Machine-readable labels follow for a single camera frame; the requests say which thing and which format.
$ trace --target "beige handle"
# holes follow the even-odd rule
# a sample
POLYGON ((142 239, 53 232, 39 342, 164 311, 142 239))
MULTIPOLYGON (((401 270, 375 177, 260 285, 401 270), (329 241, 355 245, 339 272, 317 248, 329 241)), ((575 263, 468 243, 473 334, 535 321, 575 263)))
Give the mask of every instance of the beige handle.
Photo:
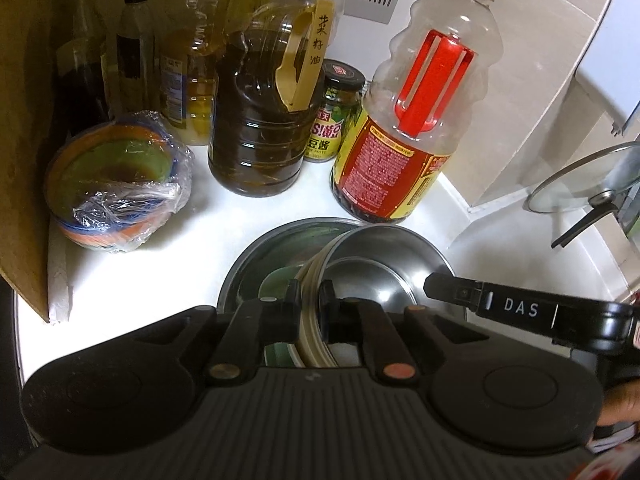
POLYGON ((333 21, 334 3, 331 0, 316 0, 313 7, 304 10, 291 23, 291 34, 282 56, 282 63, 276 69, 276 88, 289 112, 309 108, 333 21), (296 80, 294 62, 303 40, 307 41, 305 59, 300 69, 300 77, 296 80))

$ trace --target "wooden board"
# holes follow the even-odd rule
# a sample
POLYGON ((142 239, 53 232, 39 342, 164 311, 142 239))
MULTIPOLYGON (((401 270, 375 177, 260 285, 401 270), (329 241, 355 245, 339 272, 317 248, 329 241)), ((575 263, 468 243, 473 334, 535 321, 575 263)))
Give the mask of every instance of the wooden board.
POLYGON ((0 273, 44 319, 49 215, 42 178, 60 144, 50 134, 53 2, 0 0, 0 273))

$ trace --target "red handle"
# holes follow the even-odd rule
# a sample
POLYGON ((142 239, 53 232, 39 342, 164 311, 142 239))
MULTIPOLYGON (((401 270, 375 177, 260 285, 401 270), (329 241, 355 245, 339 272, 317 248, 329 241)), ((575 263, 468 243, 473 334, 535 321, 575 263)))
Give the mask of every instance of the red handle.
POLYGON ((395 112, 400 119, 398 129, 412 137, 431 130, 440 120, 474 56, 473 50, 437 30, 430 30, 396 101, 395 112), (431 60, 407 105, 415 81, 431 53, 431 60))

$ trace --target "glass lid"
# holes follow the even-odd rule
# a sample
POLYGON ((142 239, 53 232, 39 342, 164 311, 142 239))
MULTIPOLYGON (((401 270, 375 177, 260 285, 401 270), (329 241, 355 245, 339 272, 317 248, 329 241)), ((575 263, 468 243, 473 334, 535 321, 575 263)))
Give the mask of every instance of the glass lid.
POLYGON ((640 180, 640 142, 624 142, 568 165, 529 195, 525 208, 535 213, 582 209, 610 202, 640 180))

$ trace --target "metal screw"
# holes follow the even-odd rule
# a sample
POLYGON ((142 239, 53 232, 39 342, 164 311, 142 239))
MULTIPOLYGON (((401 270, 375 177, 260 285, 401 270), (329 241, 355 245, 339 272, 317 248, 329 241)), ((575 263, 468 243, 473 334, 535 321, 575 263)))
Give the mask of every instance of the metal screw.
POLYGON ((209 369, 209 375, 214 379, 235 379, 240 375, 240 368, 229 363, 219 363, 209 369))
POLYGON ((382 372, 390 379, 402 381, 411 379, 415 375, 415 368, 407 363, 393 363, 385 366, 382 372))

